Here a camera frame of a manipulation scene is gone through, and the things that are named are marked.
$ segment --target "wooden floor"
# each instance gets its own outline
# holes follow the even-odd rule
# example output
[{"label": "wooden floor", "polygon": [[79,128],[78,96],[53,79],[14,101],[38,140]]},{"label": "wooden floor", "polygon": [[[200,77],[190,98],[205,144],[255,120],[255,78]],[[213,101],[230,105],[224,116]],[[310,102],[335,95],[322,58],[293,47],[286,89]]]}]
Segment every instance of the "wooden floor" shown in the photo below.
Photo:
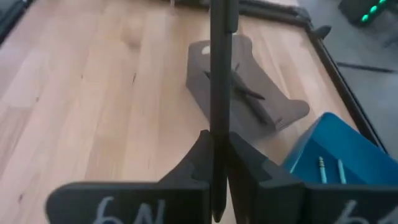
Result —
[{"label": "wooden floor", "polygon": [[[241,17],[239,33],[310,113],[252,142],[280,164],[325,111],[354,126],[304,31]],[[0,223],[46,223],[44,202],[76,180],[156,181],[208,122],[185,88],[203,11],[145,0],[37,0],[0,49]],[[234,223],[230,200],[223,223]]]}]

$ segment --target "cardboard stand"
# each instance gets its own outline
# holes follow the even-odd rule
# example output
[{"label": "cardboard stand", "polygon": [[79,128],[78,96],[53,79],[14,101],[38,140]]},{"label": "cardboard stand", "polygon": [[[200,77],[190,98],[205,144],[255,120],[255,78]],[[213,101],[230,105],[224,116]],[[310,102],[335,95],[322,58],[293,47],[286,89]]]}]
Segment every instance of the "cardboard stand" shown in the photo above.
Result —
[{"label": "cardboard stand", "polygon": [[[210,118],[210,41],[190,45],[187,87],[202,112]],[[280,131],[310,111],[305,101],[288,99],[252,54],[252,42],[244,35],[233,35],[231,84],[231,130],[245,139],[257,139]],[[242,94],[236,85],[253,95]]]}]

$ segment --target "blue pencil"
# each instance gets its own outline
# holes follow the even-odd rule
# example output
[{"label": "blue pencil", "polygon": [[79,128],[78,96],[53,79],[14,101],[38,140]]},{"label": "blue pencil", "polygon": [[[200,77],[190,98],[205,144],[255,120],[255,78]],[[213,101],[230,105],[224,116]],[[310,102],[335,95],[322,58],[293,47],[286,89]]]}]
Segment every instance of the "blue pencil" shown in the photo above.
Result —
[{"label": "blue pencil", "polygon": [[337,160],[337,166],[338,166],[338,173],[340,175],[340,182],[342,184],[347,184],[346,174],[344,172],[343,161],[341,161],[341,159]]},{"label": "blue pencil", "polygon": [[319,171],[321,173],[321,181],[323,184],[328,183],[328,179],[326,177],[326,169],[325,169],[325,163],[323,162],[323,158],[319,157]]}]

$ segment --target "black device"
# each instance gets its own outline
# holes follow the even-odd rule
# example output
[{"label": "black device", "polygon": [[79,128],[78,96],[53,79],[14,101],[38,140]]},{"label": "black device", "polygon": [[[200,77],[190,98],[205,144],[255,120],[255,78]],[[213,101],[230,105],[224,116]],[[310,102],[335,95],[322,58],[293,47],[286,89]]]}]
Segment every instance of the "black device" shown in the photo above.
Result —
[{"label": "black device", "polygon": [[[205,2],[178,1],[208,8]],[[231,35],[238,13],[303,27],[361,133],[382,148],[305,11],[268,2],[211,2],[211,119],[182,161],[158,183],[78,182],[47,200],[50,223],[211,223],[226,205],[228,177],[241,223],[398,222],[398,187],[306,184],[229,132]]]},{"label": "black device", "polygon": [[341,0],[338,8],[356,26],[368,26],[393,0]]}]

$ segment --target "blue tray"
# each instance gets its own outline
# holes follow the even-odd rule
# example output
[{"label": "blue tray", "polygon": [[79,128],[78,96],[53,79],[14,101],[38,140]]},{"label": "blue tray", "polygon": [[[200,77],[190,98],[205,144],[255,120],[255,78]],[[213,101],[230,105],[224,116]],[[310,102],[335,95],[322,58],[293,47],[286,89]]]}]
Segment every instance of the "blue tray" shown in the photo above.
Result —
[{"label": "blue tray", "polygon": [[398,164],[332,113],[300,137],[282,166],[305,182],[321,183],[320,156],[328,184],[340,183],[337,159],[343,161],[347,184],[398,184]]}]

